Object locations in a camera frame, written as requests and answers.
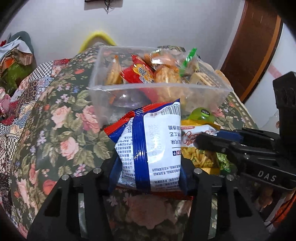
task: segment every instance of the red packaging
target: red packaging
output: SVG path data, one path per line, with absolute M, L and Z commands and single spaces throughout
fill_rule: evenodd
M 129 83 L 154 83 L 153 71 L 139 56 L 131 55 L 133 64 L 120 72 L 122 78 Z M 140 89 L 151 100 L 152 103 L 158 101 L 157 91 L 153 88 Z
M 139 56 L 131 55 L 133 64 L 120 72 L 122 78 L 129 83 L 154 83 L 153 71 Z

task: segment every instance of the metal screw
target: metal screw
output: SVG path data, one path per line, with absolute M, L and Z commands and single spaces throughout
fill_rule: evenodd
M 226 176 L 226 178 L 229 180 L 229 181 L 233 181 L 234 180 L 234 176 L 232 176 L 231 174 L 228 174 Z
M 250 155 L 246 154 L 244 155 L 244 159 L 248 160 L 250 158 Z
M 200 169 L 200 168 L 195 168 L 195 169 L 194 169 L 194 173 L 196 173 L 196 174 L 202 174 L 202 169 Z
M 62 180 L 66 181 L 66 180 L 68 180 L 68 178 L 69 178 L 69 175 L 68 174 L 62 175 Z
M 101 171 L 102 171 L 102 169 L 99 168 L 99 167 L 96 167 L 96 168 L 93 169 L 93 172 L 94 172 L 95 174 L 99 174 L 99 173 L 101 173 Z

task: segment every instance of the green cloth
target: green cloth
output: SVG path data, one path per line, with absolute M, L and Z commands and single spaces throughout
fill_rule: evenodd
M 0 86 L 5 88 L 7 94 L 12 96 L 21 81 L 33 71 L 33 64 L 21 65 L 16 61 L 6 70 L 0 78 Z

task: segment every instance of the yellow fabric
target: yellow fabric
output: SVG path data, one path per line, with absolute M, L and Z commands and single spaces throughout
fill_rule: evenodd
M 90 47 L 88 45 L 94 38 L 101 38 L 109 45 L 113 45 L 113 46 L 116 45 L 116 43 L 113 41 L 113 39 L 109 35 L 107 35 L 104 32 L 96 31 L 96 32 L 93 32 L 91 35 L 89 35 L 87 39 L 83 42 L 83 44 L 80 47 L 79 53 L 85 51 L 88 47 Z

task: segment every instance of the blue stripe on bag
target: blue stripe on bag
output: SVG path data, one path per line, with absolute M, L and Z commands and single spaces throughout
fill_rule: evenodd
M 114 132 L 112 132 L 110 135 L 109 135 L 109 138 L 114 142 L 114 143 L 117 143 L 118 142 L 118 139 L 119 137 L 121 136 L 122 132 L 124 131 L 124 129 L 126 128 L 128 122 L 123 124 L 120 128 L 118 128 L 117 130 L 115 130 Z
M 148 158 L 146 148 L 146 138 L 144 130 L 144 116 L 143 113 L 134 117 L 133 119 L 133 161 L 135 167 L 135 181 L 137 189 L 149 192 L 150 178 L 148 169 Z

